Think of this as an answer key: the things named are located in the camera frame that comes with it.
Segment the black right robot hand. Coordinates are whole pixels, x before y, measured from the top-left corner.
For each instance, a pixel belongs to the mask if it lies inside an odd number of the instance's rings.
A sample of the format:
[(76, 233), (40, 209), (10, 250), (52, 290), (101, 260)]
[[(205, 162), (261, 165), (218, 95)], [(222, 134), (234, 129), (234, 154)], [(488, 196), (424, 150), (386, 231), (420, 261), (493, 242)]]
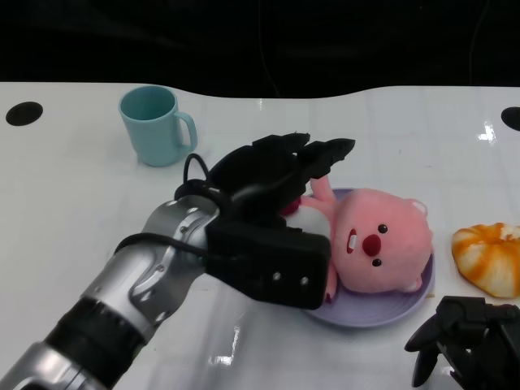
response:
[(409, 339), (417, 352), (412, 386), (426, 383), (443, 355), (463, 389), (519, 388), (519, 308), (480, 297), (445, 296)]

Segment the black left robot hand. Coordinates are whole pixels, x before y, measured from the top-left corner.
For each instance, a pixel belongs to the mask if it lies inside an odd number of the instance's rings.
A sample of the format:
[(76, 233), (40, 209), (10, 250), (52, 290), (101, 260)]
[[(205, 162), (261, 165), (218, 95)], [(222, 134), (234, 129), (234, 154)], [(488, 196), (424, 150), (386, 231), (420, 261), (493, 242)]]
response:
[(348, 138), (311, 142), (308, 133), (270, 135), (226, 155), (208, 179), (229, 200), (225, 219), (256, 223), (296, 201), (310, 180), (326, 176), (354, 146)]

